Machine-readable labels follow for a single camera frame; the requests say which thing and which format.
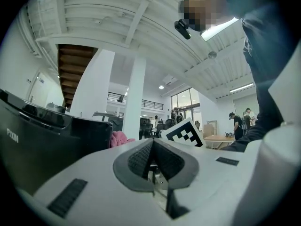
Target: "railing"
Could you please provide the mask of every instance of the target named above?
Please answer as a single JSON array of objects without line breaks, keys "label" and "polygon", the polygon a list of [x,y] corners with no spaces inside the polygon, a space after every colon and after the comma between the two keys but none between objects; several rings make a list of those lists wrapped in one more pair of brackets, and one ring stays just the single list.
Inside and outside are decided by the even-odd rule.
[{"label": "railing", "polygon": [[[108,93],[108,100],[117,101],[117,102],[125,104],[127,102],[127,97],[124,96],[124,95],[121,95],[121,94],[116,94],[116,93],[109,92]],[[154,109],[163,110],[163,104],[153,102],[153,101],[148,101],[148,100],[142,100],[141,106],[147,107],[147,108],[154,108]]]}]

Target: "pink cloth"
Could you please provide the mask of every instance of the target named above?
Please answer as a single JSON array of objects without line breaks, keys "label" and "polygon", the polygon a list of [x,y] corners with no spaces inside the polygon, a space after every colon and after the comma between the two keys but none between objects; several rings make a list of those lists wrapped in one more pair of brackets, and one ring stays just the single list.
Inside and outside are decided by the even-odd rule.
[{"label": "pink cloth", "polygon": [[135,139],[127,139],[127,136],[122,131],[113,131],[111,136],[111,147],[123,145],[128,142],[135,141]]}]

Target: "wooden table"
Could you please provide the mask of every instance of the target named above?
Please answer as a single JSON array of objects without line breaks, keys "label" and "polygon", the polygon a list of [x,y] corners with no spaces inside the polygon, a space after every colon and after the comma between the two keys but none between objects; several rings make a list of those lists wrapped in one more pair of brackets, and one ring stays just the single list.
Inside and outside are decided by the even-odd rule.
[{"label": "wooden table", "polygon": [[[228,145],[232,144],[234,142],[234,137],[226,137],[224,135],[211,135],[206,138],[204,138],[206,142],[212,142],[211,148],[218,148],[223,142],[228,142]],[[214,142],[220,142],[217,147],[213,147]]]}]

